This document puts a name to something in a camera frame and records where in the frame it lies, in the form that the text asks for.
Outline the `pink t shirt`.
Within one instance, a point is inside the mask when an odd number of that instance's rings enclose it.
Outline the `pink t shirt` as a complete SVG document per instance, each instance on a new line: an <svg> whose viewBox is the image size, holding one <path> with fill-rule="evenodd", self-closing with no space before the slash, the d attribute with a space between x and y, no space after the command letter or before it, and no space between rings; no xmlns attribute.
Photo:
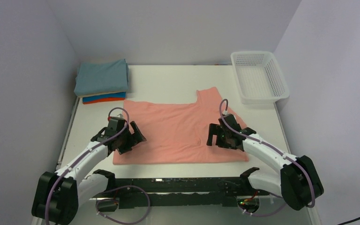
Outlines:
<svg viewBox="0 0 360 225"><path fill-rule="evenodd" d="M218 123L222 97L216 87L196 91L190 104L124 101L146 141L123 154L115 152L114 165L247 162L247 153L208 146L211 123Z"/></svg>

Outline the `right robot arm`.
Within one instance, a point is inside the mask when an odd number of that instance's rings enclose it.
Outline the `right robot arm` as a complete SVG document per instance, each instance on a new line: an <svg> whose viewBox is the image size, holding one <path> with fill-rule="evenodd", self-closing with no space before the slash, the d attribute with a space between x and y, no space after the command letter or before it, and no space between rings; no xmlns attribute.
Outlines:
<svg viewBox="0 0 360 225"><path fill-rule="evenodd" d="M294 210L312 208L324 193L323 185L311 158L286 153L264 140L255 130L241 128L233 114L221 115L219 123L211 123L207 145L241 150L258 158L276 174L252 167L240 175L240 190L250 195L263 190L284 199Z"/></svg>

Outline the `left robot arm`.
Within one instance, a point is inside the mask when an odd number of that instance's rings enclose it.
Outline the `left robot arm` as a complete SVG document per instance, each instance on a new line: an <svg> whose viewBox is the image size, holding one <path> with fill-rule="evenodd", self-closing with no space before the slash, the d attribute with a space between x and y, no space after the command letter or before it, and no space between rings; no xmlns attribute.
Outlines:
<svg viewBox="0 0 360 225"><path fill-rule="evenodd" d="M116 190L115 175L105 170L89 172L114 151L123 154L146 141L134 121L110 116L108 125L93 136L75 159L55 172L43 173L31 208L37 218L59 225L68 225L78 208L92 197L112 196Z"/></svg>

